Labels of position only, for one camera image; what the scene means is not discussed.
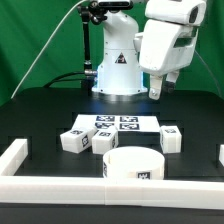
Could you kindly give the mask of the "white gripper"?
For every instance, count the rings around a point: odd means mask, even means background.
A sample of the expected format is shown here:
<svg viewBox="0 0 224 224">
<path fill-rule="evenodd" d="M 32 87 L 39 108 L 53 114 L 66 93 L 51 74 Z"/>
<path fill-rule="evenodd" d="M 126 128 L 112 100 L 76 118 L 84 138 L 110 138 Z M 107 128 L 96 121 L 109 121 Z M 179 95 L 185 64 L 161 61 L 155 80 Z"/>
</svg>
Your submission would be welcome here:
<svg viewBox="0 0 224 224">
<path fill-rule="evenodd" d="M 160 98 L 162 75 L 167 73 L 164 89 L 167 93 L 174 91 L 178 73 L 173 71 L 190 65 L 197 36 L 198 30 L 194 27 L 152 19 L 147 21 L 143 32 L 135 34 L 134 46 L 139 53 L 140 68 L 151 75 L 151 99 Z"/>
</svg>

